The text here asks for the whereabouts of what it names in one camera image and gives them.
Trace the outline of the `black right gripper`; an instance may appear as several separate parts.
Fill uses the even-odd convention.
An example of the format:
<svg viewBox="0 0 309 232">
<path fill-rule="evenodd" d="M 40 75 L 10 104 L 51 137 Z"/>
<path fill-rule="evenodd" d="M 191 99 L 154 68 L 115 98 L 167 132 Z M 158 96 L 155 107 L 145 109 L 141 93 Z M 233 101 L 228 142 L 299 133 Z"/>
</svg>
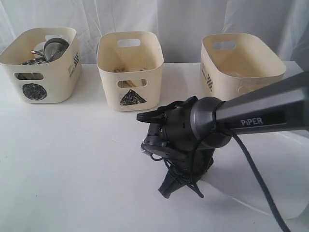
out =
<svg viewBox="0 0 309 232">
<path fill-rule="evenodd" d="M 158 136 L 187 152 L 188 171 L 179 169 L 166 158 L 162 158 L 170 163 L 173 170 L 167 172 L 158 189 L 166 199 L 183 187 L 180 176 L 186 180 L 200 179 L 213 164 L 214 148 L 198 141 L 191 128 L 190 116 L 190 107 L 174 107 L 168 111 L 161 111 L 159 115 L 151 118 L 146 138 Z"/>
</svg>

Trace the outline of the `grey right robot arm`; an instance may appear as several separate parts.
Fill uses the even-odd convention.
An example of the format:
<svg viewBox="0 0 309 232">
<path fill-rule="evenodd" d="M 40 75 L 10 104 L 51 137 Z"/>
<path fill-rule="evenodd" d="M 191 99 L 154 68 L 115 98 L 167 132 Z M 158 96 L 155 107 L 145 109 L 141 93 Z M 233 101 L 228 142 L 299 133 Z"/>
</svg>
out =
<svg viewBox="0 0 309 232">
<path fill-rule="evenodd" d="M 213 164 L 216 149 L 232 134 L 307 130 L 309 74 L 302 72 L 232 100 L 190 97 L 138 120 L 149 123 L 142 149 L 157 155 L 168 167 L 159 192 L 168 198 L 188 186 L 199 193 L 197 181 Z"/>
</svg>

